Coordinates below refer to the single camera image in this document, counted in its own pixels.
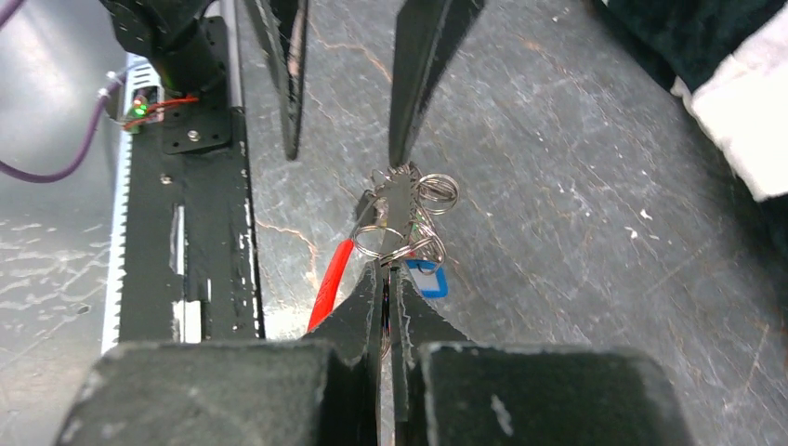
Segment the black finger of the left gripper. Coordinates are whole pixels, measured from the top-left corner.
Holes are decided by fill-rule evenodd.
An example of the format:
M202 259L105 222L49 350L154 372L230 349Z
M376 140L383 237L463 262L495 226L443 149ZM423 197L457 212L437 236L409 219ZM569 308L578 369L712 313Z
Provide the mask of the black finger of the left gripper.
M297 158L302 129L308 0L244 0L279 95L285 157Z
M388 162L409 162L432 95L472 29L484 0L407 0L395 29Z

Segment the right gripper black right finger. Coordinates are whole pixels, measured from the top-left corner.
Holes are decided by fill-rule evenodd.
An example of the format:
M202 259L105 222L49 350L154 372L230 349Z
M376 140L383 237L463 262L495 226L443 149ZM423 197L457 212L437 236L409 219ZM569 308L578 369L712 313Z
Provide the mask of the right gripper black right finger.
M392 270L399 445L691 445L663 368L631 348L474 343Z

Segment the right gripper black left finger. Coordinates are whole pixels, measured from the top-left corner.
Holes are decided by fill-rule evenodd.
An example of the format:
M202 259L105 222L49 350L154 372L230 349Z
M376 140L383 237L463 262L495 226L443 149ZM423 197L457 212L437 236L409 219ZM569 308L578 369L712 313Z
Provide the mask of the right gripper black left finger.
M90 369L58 445L375 445L383 274L290 341L126 342Z

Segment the blue headed key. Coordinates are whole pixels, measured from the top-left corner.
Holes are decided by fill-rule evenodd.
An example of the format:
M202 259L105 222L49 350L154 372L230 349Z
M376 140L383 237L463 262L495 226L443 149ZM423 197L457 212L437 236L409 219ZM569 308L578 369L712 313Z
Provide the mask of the blue headed key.
M449 294L449 285L442 267L434 262L415 258L407 259L406 265L422 297L439 299Z

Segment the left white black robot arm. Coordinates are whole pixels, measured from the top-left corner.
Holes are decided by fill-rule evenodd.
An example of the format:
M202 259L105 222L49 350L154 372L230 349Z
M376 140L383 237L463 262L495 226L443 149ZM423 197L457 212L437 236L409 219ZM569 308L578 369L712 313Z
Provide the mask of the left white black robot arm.
M204 13L208 1L105 1L117 42L146 58L171 93L206 93L222 77ZM246 11L279 94L283 149L299 151L309 2L247 1ZM407 164L435 88L475 24L484 2L409 0L396 19L388 162Z

